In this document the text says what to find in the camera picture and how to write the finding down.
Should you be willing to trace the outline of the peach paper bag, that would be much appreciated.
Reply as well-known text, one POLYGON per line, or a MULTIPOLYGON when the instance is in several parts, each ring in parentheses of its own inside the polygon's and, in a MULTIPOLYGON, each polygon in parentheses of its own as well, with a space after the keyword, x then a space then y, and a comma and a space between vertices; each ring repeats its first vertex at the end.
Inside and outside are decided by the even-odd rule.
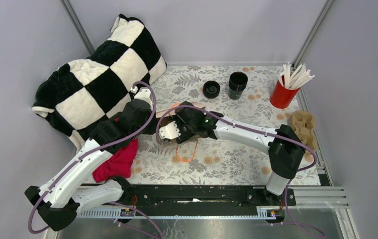
POLYGON ((162 147, 174 147, 174 158, 182 163, 189 163, 195 159, 196 151, 200 136, 189 130, 185 121, 179 117, 184 113, 183 108, 177 108, 178 106, 191 105, 201 109, 205 108, 205 105, 198 102, 184 101, 181 103, 175 103, 168 110, 161 110, 156 112, 156 119, 159 123, 158 135, 162 147), (192 155, 188 156, 188 151, 183 150, 183 156, 179 156, 179 149, 181 146, 187 143, 194 143, 192 148, 192 155))

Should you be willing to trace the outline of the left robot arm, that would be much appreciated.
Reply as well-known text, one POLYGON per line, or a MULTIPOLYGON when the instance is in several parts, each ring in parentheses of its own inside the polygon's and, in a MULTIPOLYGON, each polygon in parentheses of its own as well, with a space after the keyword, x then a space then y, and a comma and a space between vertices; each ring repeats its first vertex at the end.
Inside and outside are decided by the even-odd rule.
POLYGON ((28 187, 24 193, 33 205, 27 223, 29 232, 60 231, 79 213, 104 203, 128 204, 133 197, 133 187, 121 176, 80 192, 77 189, 99 166, 136 136, 147 132, 147 127, 155 120, 156 106, 156 99, 132 99, 122 112, 97 125, 81 150, 56 176, 39 187, 28 187))

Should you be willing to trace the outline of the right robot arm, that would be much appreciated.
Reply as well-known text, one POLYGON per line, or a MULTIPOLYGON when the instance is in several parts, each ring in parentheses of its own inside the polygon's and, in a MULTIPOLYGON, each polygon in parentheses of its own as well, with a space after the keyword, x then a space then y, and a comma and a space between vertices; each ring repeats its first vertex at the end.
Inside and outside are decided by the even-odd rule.
POLYGON ((180 134, 178 143, 192 137, 211 138, 240 143, 265 153, 272 172, 263 197, 270 205, 276 205, 283 199, 285 188, 297 174, 306 151, 295 132, 285 124, 279 128, 248 125, 218 112, 197 109, 189 102, 183 102, 174 111, 173 120, 180 134))

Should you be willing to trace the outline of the stack of black lids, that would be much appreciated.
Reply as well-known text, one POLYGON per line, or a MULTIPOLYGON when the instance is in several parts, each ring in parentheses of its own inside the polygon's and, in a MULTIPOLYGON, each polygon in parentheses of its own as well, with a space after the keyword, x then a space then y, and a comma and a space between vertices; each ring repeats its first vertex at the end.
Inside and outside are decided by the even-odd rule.
POLYGON ((220 93, 220 84, 216 81, 207 81, 204 83, 202 87, 203 94, 209 98, 213 99, 216 98, 220 93))

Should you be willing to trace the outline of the red cloth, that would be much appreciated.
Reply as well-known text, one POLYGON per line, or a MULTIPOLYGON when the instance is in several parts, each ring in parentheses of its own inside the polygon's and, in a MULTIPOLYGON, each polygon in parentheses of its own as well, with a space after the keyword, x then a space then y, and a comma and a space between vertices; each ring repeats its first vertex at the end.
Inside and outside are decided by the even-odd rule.
POLYGON ((121 176, 124 178, 131 177, 131 167, 136 158, 139 147, 138 139, 130 142, 124 148, 121 148, 109 160, 100 165, 93 173, 92 177, 96 183, 104 182, 111 177, 121 176))

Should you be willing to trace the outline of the stack of black cups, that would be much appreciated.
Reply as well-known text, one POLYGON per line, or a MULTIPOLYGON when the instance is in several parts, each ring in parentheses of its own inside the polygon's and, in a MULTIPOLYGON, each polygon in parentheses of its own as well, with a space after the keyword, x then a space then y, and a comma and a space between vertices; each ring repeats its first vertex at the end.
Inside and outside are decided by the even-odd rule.
POLYGON ((243 72, 234 72, 229 77, 228 96, 232 100, 239 99, 246 89, 248 76, 243 72))

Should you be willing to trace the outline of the floral tablecloth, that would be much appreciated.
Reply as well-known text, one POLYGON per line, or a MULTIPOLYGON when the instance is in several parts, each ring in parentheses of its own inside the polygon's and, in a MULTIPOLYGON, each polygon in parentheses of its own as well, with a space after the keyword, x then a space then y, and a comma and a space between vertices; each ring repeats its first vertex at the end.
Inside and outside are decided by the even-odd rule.
MULTIPOLYGON (((153 83, 157 109, 168 110, 183 101, 198 102, 240 122, 278 128, 299 109, 297 100, 285 109, 275 108, 269 101, 282 70, 281 66, 169 66, 153 83), (228 96, 229 77, 234 72, 248 76, 246 89, 237 100, 228 96), (220 84, 216 98, 203 94, 207 81, 220 84)), ((141 135, 138 141, 128 178, 132 184, 265 185, 271 174, 266 154, 235 142, 199 139, 195 159, 182 163, 174 158, 174 147, 158 145, 153 135, 141 135)), ((193 147, 194 143, 184 144, 179 156, 183 150, 191 156, 193 147)))

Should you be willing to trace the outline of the black white checkered blanket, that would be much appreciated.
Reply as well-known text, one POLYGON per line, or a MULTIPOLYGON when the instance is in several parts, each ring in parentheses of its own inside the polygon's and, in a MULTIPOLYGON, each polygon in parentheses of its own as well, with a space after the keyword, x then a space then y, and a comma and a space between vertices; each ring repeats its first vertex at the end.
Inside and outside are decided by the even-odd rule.
POLYGON ((167 64, 145 26, 120 14, 111 37, 85 58, 70 61, 38 88, 31 110, 81 149, 96 125, 121 112, 135 82, 153 83, 167 64))

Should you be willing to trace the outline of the red cup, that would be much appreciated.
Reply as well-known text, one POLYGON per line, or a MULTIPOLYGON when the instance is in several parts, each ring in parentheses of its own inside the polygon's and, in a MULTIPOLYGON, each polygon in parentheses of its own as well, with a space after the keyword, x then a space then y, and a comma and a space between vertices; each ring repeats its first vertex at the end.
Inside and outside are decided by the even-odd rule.
POLYGON ((283 83, 284 76, 280 76, 270 96, 271 104, 278 109, 287 108, 290 105, 291 101, 294 99, 297 92, 300 90, 300 88, 287 89, 284 87, 283 83))

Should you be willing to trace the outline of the brown cardboard cup carrier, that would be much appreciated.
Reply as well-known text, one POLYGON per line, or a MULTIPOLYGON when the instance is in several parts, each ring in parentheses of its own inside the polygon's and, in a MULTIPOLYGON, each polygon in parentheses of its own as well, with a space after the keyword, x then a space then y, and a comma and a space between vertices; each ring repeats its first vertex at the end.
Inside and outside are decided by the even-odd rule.
POLYGON ((314 152, 318 150, 318 142, 316 136, 314 135, 314 130, 316 129, 316 119, 312 113, 306 111, 295 111, 290 116, 289 125, 303 144, 312 149, 314 152))

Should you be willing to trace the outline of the white paper straws bundle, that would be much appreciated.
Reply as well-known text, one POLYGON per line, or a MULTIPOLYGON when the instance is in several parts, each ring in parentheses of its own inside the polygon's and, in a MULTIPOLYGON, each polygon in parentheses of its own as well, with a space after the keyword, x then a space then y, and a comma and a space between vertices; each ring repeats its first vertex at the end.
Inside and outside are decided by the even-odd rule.
POLYGON ((291 70, 289 63, 283 64, 283 71, 280 73, 277 82, 285 89, 297 90, 303 85, 313 80, 315 75, 311 75, 311 70, 306 64, 300 64, 295 70, 291 70))

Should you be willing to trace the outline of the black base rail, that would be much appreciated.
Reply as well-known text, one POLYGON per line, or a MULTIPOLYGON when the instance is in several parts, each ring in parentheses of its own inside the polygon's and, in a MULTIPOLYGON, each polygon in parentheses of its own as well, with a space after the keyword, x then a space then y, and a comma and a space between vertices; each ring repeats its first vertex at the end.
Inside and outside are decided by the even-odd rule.
POLYGON ((118 202, 148 216, 256 216, 257 210, 295 206, 294 192, 275 196, 262 186, 134 185, 118 202))

